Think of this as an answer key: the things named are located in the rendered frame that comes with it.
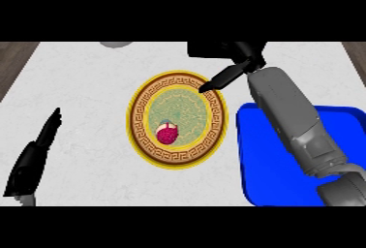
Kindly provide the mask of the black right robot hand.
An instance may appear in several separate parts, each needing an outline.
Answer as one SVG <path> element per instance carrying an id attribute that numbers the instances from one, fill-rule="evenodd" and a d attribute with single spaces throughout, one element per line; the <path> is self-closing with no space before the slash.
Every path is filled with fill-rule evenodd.
<path id="1" fill-rule="evenodd" d="M 189 42 L 187 55 L 197 58 L 230 59 L 227 66 L 199 87 L 199 92 L 221 90 L 242 74 L 249 74 L 265 65 L 262 50 L 265 42 Z"/>

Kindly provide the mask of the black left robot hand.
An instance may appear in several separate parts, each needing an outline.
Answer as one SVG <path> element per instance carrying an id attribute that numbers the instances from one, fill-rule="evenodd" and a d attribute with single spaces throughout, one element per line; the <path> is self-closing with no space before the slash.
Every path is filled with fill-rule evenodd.
<path id="1" fill-rule="evenodd" d="M 3 193 L 4 197 L 34 194 L 44 172 L 47 153 L 60 125 L 62 114 L 60 109 L 56 108 L 42 125 L 37 139 L 26 144 L 13 165 Z"/>

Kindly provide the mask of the ornate yellow brown plate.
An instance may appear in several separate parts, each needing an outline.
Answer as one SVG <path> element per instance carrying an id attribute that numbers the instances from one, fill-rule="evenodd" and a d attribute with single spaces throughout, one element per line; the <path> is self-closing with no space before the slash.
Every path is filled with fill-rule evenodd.
<path id="1" fill-rule="evenodd" d="M 202 163 L 215 152 L 227 130 L 228 110 L 218 91 L 199 92 L 206 78 L 189 71 L 168 71 L 138 87 L 125 114 L 125 131 L 141 158 L 168 170 Z M 156 139 L 156 128 L 166 120 L 177 125 L 171 145 Z"/>

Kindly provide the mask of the red frosted cupcake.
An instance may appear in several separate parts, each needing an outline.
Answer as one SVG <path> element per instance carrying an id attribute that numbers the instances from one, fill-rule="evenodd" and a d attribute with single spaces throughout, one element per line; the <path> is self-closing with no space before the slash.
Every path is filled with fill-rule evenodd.
<path id="1" fill-rule="evenodd" d="M 156 139 L 158 142 L 163 145 L 174 144 L 178 137 L 178 128 L 177 125 L 169 121 L 163 120 L 156 128 Z"/>

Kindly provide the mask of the blue tray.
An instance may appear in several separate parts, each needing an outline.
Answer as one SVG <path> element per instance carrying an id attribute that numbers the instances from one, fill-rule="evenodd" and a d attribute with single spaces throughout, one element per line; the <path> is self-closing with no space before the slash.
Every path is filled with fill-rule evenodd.
<path id="1" fill-rule="evenodd" d="M 354 107 L 315 106 L 326 131 L 348 161 L 366 170 L 366 112 Z M 305 176 L 255 103 L 236 113 L 242 187 L 256 206 L 321 206 L 315 188 L 339 177 Z"/>

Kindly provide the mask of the grey rounded object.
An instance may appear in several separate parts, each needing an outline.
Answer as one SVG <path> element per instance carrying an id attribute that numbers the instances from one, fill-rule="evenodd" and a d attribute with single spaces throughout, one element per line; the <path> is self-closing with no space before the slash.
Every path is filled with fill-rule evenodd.
<path id="1" fill-rule="evenodd" d="M 121 48 L 131 44 L 132 42 L 100 42 L 100 45 L 107 48 Z"/>

